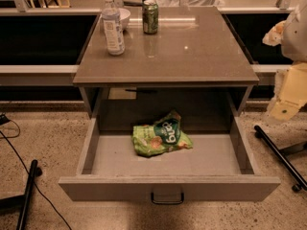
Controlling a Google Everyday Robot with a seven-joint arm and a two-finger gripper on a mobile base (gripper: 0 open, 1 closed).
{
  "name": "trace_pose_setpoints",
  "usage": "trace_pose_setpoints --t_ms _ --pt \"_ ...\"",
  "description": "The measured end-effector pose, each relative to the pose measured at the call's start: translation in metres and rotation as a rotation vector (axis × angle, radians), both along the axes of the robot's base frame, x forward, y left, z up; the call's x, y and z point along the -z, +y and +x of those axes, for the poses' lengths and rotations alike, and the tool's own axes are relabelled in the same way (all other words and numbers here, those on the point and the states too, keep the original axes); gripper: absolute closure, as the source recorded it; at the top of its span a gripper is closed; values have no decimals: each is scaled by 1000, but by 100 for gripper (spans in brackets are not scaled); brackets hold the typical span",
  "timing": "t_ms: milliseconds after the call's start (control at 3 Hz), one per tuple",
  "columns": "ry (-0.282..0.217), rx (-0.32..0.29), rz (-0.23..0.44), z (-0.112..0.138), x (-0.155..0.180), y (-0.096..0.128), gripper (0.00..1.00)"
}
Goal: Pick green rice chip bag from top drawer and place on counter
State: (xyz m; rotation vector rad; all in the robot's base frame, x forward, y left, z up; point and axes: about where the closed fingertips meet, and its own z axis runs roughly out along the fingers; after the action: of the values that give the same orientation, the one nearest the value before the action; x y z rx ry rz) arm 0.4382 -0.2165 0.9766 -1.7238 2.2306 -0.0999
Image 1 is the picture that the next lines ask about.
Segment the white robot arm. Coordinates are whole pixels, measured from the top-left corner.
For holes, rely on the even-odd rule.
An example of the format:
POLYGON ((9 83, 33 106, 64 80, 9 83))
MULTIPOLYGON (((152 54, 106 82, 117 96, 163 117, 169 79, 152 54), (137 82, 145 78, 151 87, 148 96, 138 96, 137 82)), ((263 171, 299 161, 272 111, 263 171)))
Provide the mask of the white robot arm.
POLYGON ((269 46, 281 46, 281 53, 293 63, 275 73, 274 96, 266 118, 272 123, 292 119, 307 104, 307 0, 300 0, 286 20, 275 24, 263 37, 269 46))

